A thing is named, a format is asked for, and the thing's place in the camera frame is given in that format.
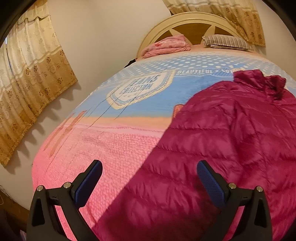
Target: pink floral fabric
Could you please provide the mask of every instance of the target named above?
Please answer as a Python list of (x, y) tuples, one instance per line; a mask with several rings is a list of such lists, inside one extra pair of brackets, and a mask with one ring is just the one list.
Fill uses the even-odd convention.
[(183, 34), (167, 37), (161, 41), (147, 46), (143, 49), (142, 58), (149, 58), (161, 54), (176, 53), (191, 50), (191, 45), (186, 42)]

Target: arched headboard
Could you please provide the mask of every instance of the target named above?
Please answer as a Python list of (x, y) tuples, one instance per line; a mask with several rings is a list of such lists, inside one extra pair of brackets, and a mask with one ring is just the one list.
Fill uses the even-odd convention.
[(206, 12), (183, 12), (156, 25), (142, 41), (137, 58), (140, 57), (141, 51), (151, 43), (179, 34), (184, 34), (193, 45), (200, 44), (203, 36), (212, 34), (240, 37), (236, 29), (222, 17)]

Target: maroon quilted jacket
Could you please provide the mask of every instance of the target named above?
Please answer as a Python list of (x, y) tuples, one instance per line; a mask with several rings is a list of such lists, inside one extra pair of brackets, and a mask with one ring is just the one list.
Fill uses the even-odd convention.
[(101, 241), (199, 240), (219, 213), (196, 173), (203, 159), (227, 182), (264, 188), (280, 240), (296, 217), (296, 99), (284, 86), (239, 71), (195, 94), (97, 223)]

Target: gold curtain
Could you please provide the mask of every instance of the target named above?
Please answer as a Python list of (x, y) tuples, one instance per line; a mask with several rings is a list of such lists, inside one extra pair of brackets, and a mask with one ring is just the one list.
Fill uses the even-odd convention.
[(51, 24), (45, 0), (25, 12), (0, 48), (0, 163), (41, 111), (77, 82)]
[(225, 18), (249, 43), (265, 47), (258, 11), (252, 0), (163, 0), (172, 14), (207, 12)]

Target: blue gripper pad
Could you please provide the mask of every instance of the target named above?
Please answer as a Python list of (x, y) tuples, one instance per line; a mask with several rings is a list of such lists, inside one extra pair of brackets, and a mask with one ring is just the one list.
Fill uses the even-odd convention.
[(98, 183), (103, 172), (103, 165), (100, 161), (95, 160), (82, 174), (83, 181), (75, 192), (74, 203), (77, 208), (84, 207), (92, 191)]
[(226, 204), (225, 193), (203, 161), (197, 164), (197, 174), (214, 206), (220, 209), (223, 208)]

